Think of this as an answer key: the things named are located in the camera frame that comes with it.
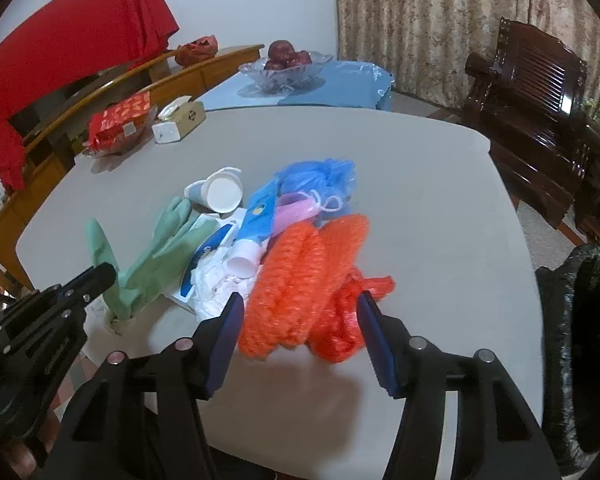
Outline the person left hand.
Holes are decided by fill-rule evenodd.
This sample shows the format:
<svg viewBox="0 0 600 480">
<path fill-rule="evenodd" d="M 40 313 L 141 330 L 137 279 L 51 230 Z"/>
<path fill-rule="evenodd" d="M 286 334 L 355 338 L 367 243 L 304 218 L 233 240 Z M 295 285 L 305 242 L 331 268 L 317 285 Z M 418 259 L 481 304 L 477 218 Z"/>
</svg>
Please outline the person left hand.
<svg viewBox="0 0 600 480">
<path fill-rule="evenodd" d="M 58 437 L 60 421 L 53 410 L 48 410 L 44 422 L 38 430 L 38 440 L 44 445 L 46 453 L 49 453 Z M 22 441 L 13 440 L 3 448 L 3 455 L 9 463 L 10 468 L 20 479 L 32 479 L 38 469 L 38 463 L 30 448 Z"/>
</svg>

